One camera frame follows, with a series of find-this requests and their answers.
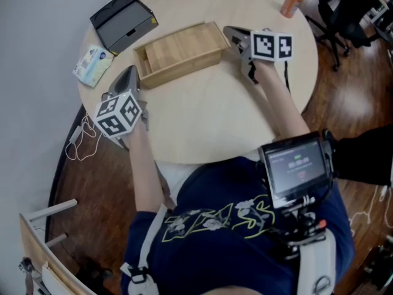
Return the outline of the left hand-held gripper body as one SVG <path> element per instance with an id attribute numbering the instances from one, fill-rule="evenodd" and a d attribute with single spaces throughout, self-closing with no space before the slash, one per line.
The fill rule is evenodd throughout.
<path id="1" fill-rule="evenodd" d="M 130 134 L 138 120 L 149 130 L 147 102 L 138 98 L 131 90 L 113 95 L 104 93 L 97 104 L 93 122 L 101 133 L 122 148 L 128 148 L 126 135 Z"/>

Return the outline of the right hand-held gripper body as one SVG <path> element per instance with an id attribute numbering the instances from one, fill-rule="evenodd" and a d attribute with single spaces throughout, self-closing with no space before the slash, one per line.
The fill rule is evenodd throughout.
<path id="1" fill-rule="evenodd" d="M 246 50 L 240 54 L 241 71 L 252 84 L 258 84 L 255 78 L 255 60 L 268 62 L 284 62 L 284 79 L 288 80 L 288 61 L 293 55 L 293 35 L 274 33 L 272 31 L 251 31 L 249 38 L 241 38 L 246 44 Z"/>

